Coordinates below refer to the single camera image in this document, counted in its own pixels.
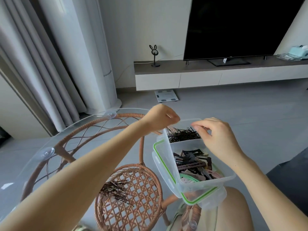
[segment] black television screen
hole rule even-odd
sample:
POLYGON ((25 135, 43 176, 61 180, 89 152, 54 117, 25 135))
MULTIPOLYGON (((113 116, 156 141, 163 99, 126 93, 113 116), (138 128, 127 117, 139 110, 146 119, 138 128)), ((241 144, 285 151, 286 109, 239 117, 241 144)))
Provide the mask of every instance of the black television screen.
POLYGON ((273 55, 304 0, 192 0, 184 60, 273 55))

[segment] gray curtain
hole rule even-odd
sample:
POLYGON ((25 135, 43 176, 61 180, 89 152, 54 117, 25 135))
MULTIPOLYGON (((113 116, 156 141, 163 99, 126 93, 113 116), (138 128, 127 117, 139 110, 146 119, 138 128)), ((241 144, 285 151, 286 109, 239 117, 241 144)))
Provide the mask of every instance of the gray curtain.
POLYGON ((0 0, 0 45, 58 131, 86 107, 29 0, 0 0))

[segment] hand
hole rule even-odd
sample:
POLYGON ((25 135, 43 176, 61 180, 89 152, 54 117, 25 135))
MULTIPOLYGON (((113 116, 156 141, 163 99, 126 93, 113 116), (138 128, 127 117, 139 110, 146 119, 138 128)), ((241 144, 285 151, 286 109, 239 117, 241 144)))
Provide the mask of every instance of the hand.
POLYGON ((209 150, 229 167, 232 168, 239 159, 245 157, 227 122, 217 118, 206 118, 191 125, 209 150))
POLYGON ((179 122, 179 120, 180 117, 172 108, 163 104, 158 104, 151 108, 140 121, 147 126, 149 132, 154 132, 175 124, 179 122))

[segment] fingernail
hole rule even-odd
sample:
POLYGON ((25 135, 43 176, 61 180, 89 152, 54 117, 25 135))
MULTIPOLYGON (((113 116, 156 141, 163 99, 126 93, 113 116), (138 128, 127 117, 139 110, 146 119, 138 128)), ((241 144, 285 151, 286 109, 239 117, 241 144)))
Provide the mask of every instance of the fingernail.
POLYGON ((198 131, 199 126, 193 126, 193 128, 194 128, 196 131, 198 131))

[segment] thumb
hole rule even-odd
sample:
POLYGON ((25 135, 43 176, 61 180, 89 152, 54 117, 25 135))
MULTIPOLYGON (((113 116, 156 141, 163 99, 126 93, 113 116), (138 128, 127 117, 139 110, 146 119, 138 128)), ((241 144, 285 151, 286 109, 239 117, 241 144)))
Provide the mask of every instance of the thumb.
POLYGON ((203 129, 203 127, 198 125, 194 125, 193 127, 203 140, 207 140, 210 137, 210 134, 205 129, 203 129))

